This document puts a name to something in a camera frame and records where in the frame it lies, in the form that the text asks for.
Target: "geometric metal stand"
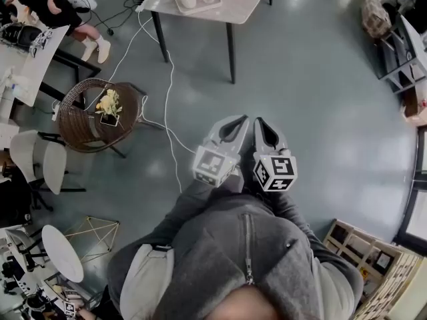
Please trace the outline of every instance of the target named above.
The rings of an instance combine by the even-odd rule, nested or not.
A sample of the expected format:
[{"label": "geometric metal stand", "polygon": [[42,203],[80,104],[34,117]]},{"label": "geometric metal stand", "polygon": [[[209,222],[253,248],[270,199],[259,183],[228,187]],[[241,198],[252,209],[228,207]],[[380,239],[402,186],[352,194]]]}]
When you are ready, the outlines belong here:
[{"label": "geometric metal stand", "polygon": [[[100,221],[103,222],[104,225],[98,226],[98,227],[94,227],[91,220],[96,220],[96,221]],[[114,240],[115,240],[115,235],[117,233],[117,230],[119,229],[119,225],[120,222],[119,221],[108,221],[106,219],[100,219],[100,218],[94,218],[91,216],[86,216],[86,218],[83,220],[82,223],[80,223],[80,225],[77,227],[76,224],[74,226],[72,226],[71,228],[69,228],[68,230],[66,230],[66,232],[64,232],[64,236],[68,239],[69,242],[71,242],[71,240],[77,236],[77,235],[83,235],[83,234],[95,234],[95,236],[98,239],[98,242],[82,257],[80,257],[80,261],[82,264],[87,263],[89,261],[92,261],[93,259],[97,259],[100,258],[104,255],[107,255],[108,253],[111,252],[111,249],[114,246]],[[80,229],[86,225],[86,227],[90,227],[89,230],[84,230],[84,231],[80,231]],[[104,235],[101,235],[99,233],[99,231],[101,229],[104,230],[108,230],[108,232]],[[95,248],[100,248],[102,246],[105,246],[106,249],[104,249],[102,252],[100,253],[92,253],[93,250]]]}]

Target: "gray hoodie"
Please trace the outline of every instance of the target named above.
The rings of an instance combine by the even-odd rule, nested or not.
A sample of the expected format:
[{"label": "gray hoodie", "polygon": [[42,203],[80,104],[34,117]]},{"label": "gray hoodie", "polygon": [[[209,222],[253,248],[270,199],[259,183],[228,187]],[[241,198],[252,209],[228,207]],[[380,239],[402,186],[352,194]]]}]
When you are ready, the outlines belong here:
[{"label": "gray hoodie", "polygon": [[171,243],[175,267],[154,319],[204,319],[234,289],[254,284],[284,319],[343,319],[362,294],[358,270],[327,250],[285,193],[265,204],[250,195],[209,200],[195,182],[144,238],[118,251],[108,268],[111,299],[142,244]]}]

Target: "white chair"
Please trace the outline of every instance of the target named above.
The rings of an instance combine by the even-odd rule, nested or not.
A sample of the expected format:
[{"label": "white chair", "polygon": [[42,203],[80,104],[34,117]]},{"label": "white chair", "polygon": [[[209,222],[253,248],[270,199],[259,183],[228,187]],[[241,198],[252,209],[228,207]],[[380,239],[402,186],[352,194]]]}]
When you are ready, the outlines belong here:
[{"label": "white chair", "polygon": [[[62,183],[64,174],[68,172],[65,170],[67,164],[67,151],[65,150],[62,141],[58,140],[59,135],[39,133],[35,130],[24,131],[16,134],[11,140],[10,155],[12,161],[21,170],[25,180],[31,188],[33,196],[33,208],[40,209],[37,201],[49,211],[53,208],[48,206],[43,198],[40,196],[39,191],[47,191],[42,189],[41,186],[46,183],[46,186],[54,194],[58,195],[60,192],[85,192],[86,189],[63,189]],[[37,139],[48,141],[46,151],[43,159],[43,178],[37,179],[34,174],[33,160],[34,147]]]},{"label": "white chair", "polygon": [[25,264],[28,271],[32,271],[37,266],[44,267],[46,251],[39,248],[41,239],[34,240],[34,236],[40,234],[41,230],[36,231],[31,236],[28,236],[22,230],[6,229],[6,236],[8,236],[12,246],[24,257]]}]

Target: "concrete floor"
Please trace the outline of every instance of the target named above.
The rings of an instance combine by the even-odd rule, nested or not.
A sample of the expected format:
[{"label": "concrete floor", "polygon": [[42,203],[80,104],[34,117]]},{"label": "concrete floor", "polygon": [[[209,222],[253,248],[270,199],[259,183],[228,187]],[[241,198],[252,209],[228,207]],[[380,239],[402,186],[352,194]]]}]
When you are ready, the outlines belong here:
[{"label": "concrete floor", "polygon": [[[97,12],[106,18],[120,11],[124,0],[97,1]],[[391,240],[409,191],[416,130],[403,120],[389,86],[374,74],[374,48],[360,24],[361,1],[274,0],[272,7],[261,1],[248,22],[236,27],[235,85],[229,82],[225,25],[161,15],[175,63],[167,120],[195,149],[223,117],[268,118],[282,127],[297,158],[299,178],[290,195],[319,236],[338,218]],[[142,21],[149,17],[141,14]],[[147,26],[154,33],[152,22]],[[136,14],[113,37],[99,27],[112,43],[100,77],[111,76],[138,28]],[[70,42],[64,40],[63,48],[80,56],[83,47]],[[72,86],[67,70],[52,64],[47,81],[67,91]],[[161,121],[170,70],[158,45],[141,32],[113,81],[147,91],[146,116]],[[50,110],[51,102],[42,97],[37,105]],[[30,127],[55,128],[40,112],[21,110],[19,117]],[[75,177],[87,192],[46,193],[55,212],[38,211],[37,224],[64,230],[84,215],[115,219],[121,221],[115,249],[149,233],[179,195],[167,136],[138,129],[118,147],[127,159],[113,151],[72,153],[70,170],[79,173]],[[179,145],[174,148],[187,186],[192,156]],[[86,265],[87,286],[104,286],[107,262]]]}]

